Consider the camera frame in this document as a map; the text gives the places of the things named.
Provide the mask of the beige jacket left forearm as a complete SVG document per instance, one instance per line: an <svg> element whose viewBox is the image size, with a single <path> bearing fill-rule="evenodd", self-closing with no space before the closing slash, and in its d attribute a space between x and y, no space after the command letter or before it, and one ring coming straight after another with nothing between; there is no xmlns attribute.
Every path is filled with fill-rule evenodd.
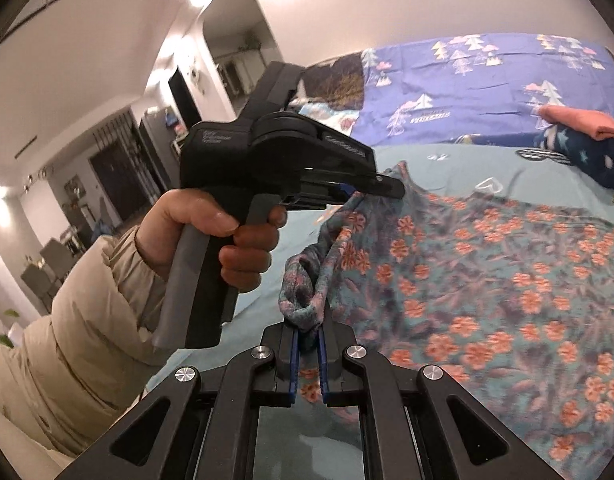
<svg viewBox="0 0 614 480"><path fill-rule="evenodd" d="M141 258L136 234L99 237L51 313L27 326L19 347L0 344L0 449L16 468L55 474L169 359L153 344L165 283Z"/></svg>

